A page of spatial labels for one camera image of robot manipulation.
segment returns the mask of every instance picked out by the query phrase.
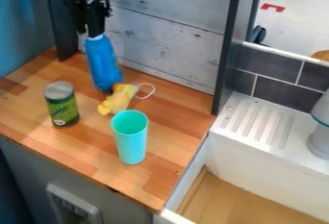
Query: can label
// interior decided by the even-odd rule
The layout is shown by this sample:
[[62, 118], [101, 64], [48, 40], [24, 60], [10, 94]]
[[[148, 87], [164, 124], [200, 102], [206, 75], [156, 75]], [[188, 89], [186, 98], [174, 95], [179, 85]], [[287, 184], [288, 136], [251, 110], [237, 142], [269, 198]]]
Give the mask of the can label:
[[78, 107], [73, 95], [68, 100], [60, 103], [48, 101], [48, 109], [55, 126], [66, 127], [79, 119]]

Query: green can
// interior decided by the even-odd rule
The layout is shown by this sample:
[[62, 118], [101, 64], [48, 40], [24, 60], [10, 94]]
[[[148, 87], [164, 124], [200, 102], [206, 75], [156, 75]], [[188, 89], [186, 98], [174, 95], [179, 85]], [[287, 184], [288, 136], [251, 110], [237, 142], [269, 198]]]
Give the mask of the green can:
[[51, 120], [56, 127], [69, 127], [79, 121], [80, 114], [70, 82], [58, 81], [43, 90]]

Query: cup rim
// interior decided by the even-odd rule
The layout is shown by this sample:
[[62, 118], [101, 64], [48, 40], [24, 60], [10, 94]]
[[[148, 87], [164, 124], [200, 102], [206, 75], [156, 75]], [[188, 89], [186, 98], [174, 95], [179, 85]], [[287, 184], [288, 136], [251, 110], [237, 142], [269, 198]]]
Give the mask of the cup rim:
[[[139, 132], [134, 133], [134, 134], [129, 134], [129, 135], [127, 135], [127, 134], [122, 134], [122, 133], [118, 132], [118, 131], [116, 130], [116, 128], [114, 127], [114, 120], [115, 120], [115, 118], [116, 118], [119, 114], [122, 114], [122, 113], [124, 113], [124, 112], [138, 112], [138, 113], [142, 114], [142, 115], [145, 117], [145, 119], [146, 119], [146, 125], [145, 125], [145, 127], [144, 127], [142, 130], [140, 130]], [[114, 130], [114, 132], [117, 133], [117, 134], [119, 134], [119, 135], [122, 135], [122, 136], [135, 136], [135, 135], [138, 135], [138, 134], [142, 133], [142, 132], [148, 127], [148, 123], [149, 123], [149, 120], [148, 120], [148, 117], [147, 117], [147, 115], [146, 115], [145, 113], [140, 112], [140, 111], [137, 111], [137, 110], [126, 110], [126, 111], [122, 111], [122, 112], [118, 112], [118, 113], [116, 113], [116, 114], [114, 115], [114, 117], [111, 119], [110, 125], [111, 125], [111, 128]]]

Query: plastic cup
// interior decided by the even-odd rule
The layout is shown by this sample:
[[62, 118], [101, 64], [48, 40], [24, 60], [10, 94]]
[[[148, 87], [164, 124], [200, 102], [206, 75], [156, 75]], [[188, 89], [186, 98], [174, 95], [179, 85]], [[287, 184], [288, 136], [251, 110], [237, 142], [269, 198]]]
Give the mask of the plastic cup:
[[111, 127], [120, 159], [131, 165], [143, 161], [146, 153], [147, 116], [138, 111], [119, 112], [112, 119]]

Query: wooden countertop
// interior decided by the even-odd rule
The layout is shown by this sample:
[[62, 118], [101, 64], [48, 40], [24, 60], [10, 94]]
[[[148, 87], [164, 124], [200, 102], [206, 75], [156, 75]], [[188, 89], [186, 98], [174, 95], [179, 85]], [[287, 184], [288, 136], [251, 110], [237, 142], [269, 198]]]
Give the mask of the wooden countertop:
[[[136, 200], [152, 212], [167, 201], [189, 165], [214, 117], [213, 97], [132, 69], [126, 83], [147, 82], [157, 91], [146, 100], [133, 99], [130, 109], [150, 119], [147, 154], [138, 165], [122, 163], [109, 127], [111, 116], [96, 107], [104, 98], [91, 83], [85, 56], [56, 61], [52, 48], [0, 81], [0, 134], [26, 149], [115, 192]], [[42, 95], [53, 81], [75, 86], [81, 115], [67, 129], [52, 127]]]

